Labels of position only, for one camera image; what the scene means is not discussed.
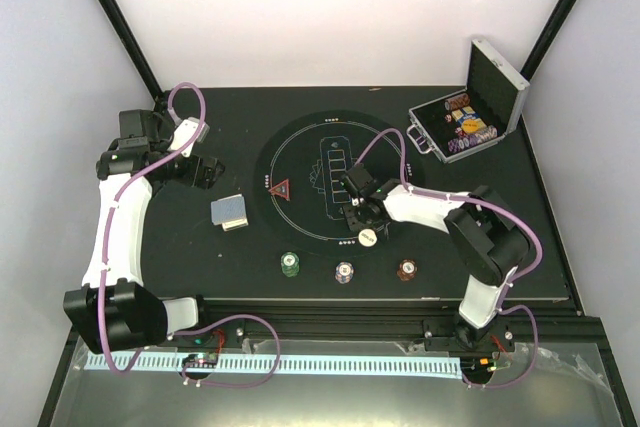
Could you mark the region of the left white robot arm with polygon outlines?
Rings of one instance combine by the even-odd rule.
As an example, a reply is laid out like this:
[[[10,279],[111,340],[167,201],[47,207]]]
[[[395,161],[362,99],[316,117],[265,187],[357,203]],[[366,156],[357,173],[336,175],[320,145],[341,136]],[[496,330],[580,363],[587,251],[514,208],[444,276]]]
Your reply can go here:
[[[197,297],[162,301],[144,286],[141,247],[146,211],[154,194],[175,181],[211,188],[224,171],[215,157],[193,154],[208,125],[181,120],[169,138],[167,117],[146,110],[122,111],[120,135],[96,164],[100,216],[92,257],[77,290],[65,293],[63,310],[95,354],[157,345],[179,331],[193,346],[214,335],[213,319]]]

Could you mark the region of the green chip stack front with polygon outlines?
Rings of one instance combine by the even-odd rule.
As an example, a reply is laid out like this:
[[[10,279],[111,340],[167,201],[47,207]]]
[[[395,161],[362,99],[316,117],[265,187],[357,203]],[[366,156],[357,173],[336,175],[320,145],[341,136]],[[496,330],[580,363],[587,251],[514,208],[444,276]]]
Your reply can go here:
[[[281,271],[287,277],[295,277],[299,274],[299,257],[294,252],[285,252],[280,259]]]

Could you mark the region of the blue chip stack front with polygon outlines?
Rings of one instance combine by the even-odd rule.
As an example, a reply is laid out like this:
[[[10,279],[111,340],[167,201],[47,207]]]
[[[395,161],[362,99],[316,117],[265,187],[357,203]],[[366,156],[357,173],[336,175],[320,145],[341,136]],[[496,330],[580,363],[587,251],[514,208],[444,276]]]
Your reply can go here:
[[[340,284],[349,283],[354,276],[354,267],[349,262],[341,262],[336,266],[335,279]]]

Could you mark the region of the white dealer button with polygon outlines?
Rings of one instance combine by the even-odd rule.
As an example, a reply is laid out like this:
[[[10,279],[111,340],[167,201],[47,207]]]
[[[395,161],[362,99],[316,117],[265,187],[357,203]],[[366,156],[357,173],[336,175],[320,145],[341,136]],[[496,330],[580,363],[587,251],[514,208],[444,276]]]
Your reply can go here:
[[[377,234],[372,229],[362,229],[358,233],[358,242],[366,248],[373,247],[377,243]]]

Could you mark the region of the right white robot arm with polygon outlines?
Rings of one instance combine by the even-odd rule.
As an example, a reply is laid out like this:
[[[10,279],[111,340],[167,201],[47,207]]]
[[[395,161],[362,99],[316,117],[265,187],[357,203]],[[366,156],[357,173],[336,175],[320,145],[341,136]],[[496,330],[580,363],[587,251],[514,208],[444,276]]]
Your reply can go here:
[[[349,201],[342,208],[347,227],[364,247],[378,241],[390,223],[412,223],[449,235],[469,274],[453,324],[453,336],[463,349],[479,349],[491,337],[490,324],[528,255],[531,242],[525,228],[487,188],[451,194],[404,187],[392,180],[358,186],[343,182]]]

